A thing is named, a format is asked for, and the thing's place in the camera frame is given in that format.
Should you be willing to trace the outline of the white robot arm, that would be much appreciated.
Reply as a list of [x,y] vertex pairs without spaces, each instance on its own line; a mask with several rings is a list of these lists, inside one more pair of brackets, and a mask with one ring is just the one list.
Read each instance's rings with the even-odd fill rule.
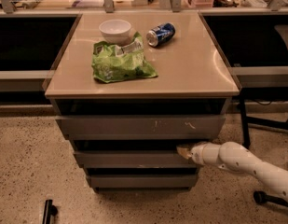
[[254,200],[257,203],[271,202],[288,207],[288,171],[262,161],[238,143],[185,144],[178,146],[177,152],[198,165],[211,165],[233,174],[251,175],[278,194],[278,197],[273,197],[263,191],[256,191]]

